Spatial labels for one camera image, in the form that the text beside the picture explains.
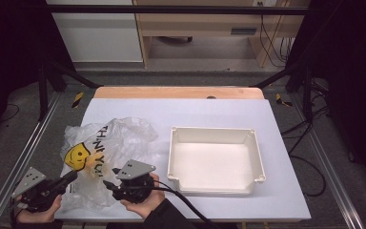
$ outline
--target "plastic bag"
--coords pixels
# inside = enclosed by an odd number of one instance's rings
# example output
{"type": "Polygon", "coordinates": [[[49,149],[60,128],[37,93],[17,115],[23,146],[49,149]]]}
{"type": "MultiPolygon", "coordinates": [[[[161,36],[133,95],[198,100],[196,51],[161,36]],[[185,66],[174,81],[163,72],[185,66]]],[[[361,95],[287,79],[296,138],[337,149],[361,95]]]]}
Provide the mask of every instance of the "plastic bag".
{"type": "Polygon", "coordinates": [[[68,208],[100,210],[115,203],[103,179],[114,183],[112,168],[121,168],[129,159],[151,163],[149,149],[157,133],[150,123],[137,117],[113,119],[107,124],[67,127],[61,157],[78,179],[63,197],[68,208]]]}

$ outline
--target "hand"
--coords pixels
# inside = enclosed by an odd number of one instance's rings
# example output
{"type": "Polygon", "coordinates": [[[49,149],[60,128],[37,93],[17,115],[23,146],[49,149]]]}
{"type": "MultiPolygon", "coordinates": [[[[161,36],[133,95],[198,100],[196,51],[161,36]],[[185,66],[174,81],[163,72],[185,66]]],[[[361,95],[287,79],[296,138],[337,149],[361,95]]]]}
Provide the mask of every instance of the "hand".
{"type": "MultiPolygon", "coordinates": [[[[159,180],[159,176],[150,173],[150,176],[153,180],[159,180]]],[[[154,183],[155,187],[159,187],[159,183],[154,183]]],[[[155,208],[165,199],[165,193],[160,190],[152,190],[147,199],[145,199],[141,203],[131,203],[126,201],[125,199],[121,199],[121,204],[126,206],[126,209],[131,212],[135,212],[141,218],[146,219],[151,211],[155,210],[155,208]]]]}
{"type": "Polygon", "coordinates": [[[45,223],[53,222],[55,212],[61,207],[62,196],[58,195],[49,210],[45,212],[31,213],[27,210],[17,209],[16,221],[20,223],[45,223]]]}

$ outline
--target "white tabletop surface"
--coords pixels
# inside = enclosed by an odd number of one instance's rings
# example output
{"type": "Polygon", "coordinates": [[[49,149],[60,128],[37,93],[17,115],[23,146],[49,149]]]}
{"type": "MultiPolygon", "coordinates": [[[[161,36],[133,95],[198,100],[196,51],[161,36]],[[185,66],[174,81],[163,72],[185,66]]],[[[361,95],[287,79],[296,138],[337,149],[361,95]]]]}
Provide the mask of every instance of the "white tabletop surface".
{"type": "MultiPolygon", "coordinates": [[[[158,146],[158,153],[152,161],[156,166],[154,172],[172,187],[175,186],[167,180],[167,167],[173,126],[254,129],[266,181],[257,183],[246,197],[188,197],[189,201],[214,221],[299,221],[311,218],[268,100],[94,98],[81,126],[124,117],[143,118],[154,127],[159,135],[152,143],[158,146]]],[[[185,217],[198,219],[179,198],[166,195],[185,217]]],[[[100,211],[65,209],[67,206],[63,206],[55,217],[79,221],[141,220],[119,202],[100,211]]]]}

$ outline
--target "black pole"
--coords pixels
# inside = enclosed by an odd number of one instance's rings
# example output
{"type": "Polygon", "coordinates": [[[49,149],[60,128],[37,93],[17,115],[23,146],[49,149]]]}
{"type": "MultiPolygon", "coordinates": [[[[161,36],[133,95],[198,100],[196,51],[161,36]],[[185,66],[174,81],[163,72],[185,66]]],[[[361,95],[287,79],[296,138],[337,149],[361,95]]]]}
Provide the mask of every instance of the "black pole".
{"type": "Polygon", "coordinates": [[[100,85],[100,84],[96,84],[96,83],[93,83],[91,82],[89,79],[79,75],[78,73],[74,72],[74,71],[71,71],[69,70],[68,68],[62,66],[61,64],[57,63],[57,62],[50,62],[50,65],[55,68],[57,71],[63,73],[63,74],[66,74],[67,76],[70,76],[72,77],[73,79],[81,82],[82,84],[88,86],[89,88],[92,88],[92,89],[97,89],[97,88],[100,88],[100,87],[103,87],[103,85],[100,85]]]}
{"type": "Polygon", "coordinates": [[[304,77],[304,96],[302,98],[302,112],[304,113],[305,119],[309,123],[313,122],[311,92],[312,92],[312,75],[311,70],[307,66],[305,68],[305,77],[304,77]]]}
{"type": "MultiPolygon", "coordinates": [[[[294,71],[305,68],[306,61],[311,57],[311,54],[313,53],[313,50],[316,46],[316,43],[322,38],[323,32],[326,29],[327,25],[331,21],[331,19],[334,17],[335,13],[341,6],[341,4],[344,2],[344,0],[338,0],[337,4],[334,6],[334,8],[331,10],[331,15],[325,20],[325,22],[322,24],[322,26],[319,28],[315,36],[312,38],[312,40],[308,43],[307,47],[304,49],[302,54],[299,56],[299,58],[296,60],[296,62],[290,66],[286,66],[286,68],[273,76],[265,79],[264,81],[251,86],[251,87],[257,87],[260,89],[263,89],[266,86],[269,86],[270,84],[276,82],[276,80],[294,73],[294,71]]],[[[286,89],[289,92],[294,92],[299,87],[300,83],[302,82],[302,73],[299,73],[297,76],[291,76],[290,80],[288,81],[286,85],[286,89]]]]}
{"type": "Polygon", "coordinates": [[[40,94],[40,116],[38,121],[43,120],[49,110],[49,97],[47,95],[47,65],[43,64],[38,70],[38,92],[40,94]]]}
{"type": "Polygon", "coordinates": [[[125,6],[125,5],[23,5],[24,9],[65,13],[187,13],[187,14],[253,14],[309,15],[328,9],[277,7],[217,7],[217,6],[125,6]]]}

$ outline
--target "white plastic tray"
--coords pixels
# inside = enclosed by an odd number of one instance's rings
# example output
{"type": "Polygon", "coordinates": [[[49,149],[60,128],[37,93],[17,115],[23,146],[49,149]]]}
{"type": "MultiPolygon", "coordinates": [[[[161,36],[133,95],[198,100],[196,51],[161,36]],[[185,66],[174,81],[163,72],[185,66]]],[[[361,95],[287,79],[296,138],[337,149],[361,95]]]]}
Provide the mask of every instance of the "white plastic tray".
{"type": "Polygon", "coordinates": [[[186,194],[250,194],[266,179],[255,131],[173,127],[168,179],[186,194]]]}

